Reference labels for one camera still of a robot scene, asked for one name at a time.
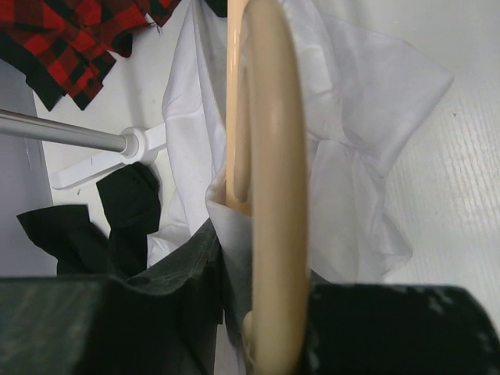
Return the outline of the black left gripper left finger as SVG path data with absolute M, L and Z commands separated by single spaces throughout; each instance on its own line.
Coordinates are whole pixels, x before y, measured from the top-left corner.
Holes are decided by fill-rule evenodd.
M 4 374 L 211 374 L 221 247 L 206 221 L 129 280 L 4 278 Z

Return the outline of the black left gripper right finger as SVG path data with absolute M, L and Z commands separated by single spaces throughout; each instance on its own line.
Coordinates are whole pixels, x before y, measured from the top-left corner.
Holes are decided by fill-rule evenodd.
M 302 374 L 497 374 L 482 305 L 449 285 L 334 284 L 312 275 Z

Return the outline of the metal clothes rack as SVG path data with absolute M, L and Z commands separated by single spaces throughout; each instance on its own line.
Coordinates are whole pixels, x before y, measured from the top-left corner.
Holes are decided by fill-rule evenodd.
M 128 127 L 120 134 L 110 134 L 4 109 L 1 111 L 1 133 L 99 151 L 88 159 L 52 173 L 49 180 L 56 190 L 73 188 L 121 166 L 151 164 L 159 151 L 166 147 L 163 124 L 150 129 Z

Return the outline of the red black plaid shirt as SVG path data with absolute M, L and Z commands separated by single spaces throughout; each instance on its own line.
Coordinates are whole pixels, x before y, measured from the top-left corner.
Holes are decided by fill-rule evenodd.
M 177 0 L 2 0 L 1 59 L 19 70 L 47 110 L 68 95 L 84 110 L 134 33 L 163 27 Z

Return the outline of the beige plastic hanger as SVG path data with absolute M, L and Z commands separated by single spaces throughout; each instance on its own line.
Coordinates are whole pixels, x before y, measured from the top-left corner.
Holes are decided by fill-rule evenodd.
M 309 297 L 305 115 L 288 19 L 277 1 L 227 6 L 226 202 L 252 216 L 253 374 L 300 369 Z

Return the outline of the white shirt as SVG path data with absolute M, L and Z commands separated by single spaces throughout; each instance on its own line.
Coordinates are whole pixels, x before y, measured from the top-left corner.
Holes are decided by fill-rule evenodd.
M 310 266 L 330 282 L 378 282 L 412 255 L 385 211 L 383 179 L 452 75 L 405 41 L 321 12 L 311 1 L 282 6 L 304 97 Z M 226 54 L 226 20 L 203 1 L 190 2 L 162 104 L 175 191 L 168 226 L 148 241 L 148 261 L 157 263 L 213 222 L 230 299 L 214 373 L 243 374 L 252 222 L 224 201 Z

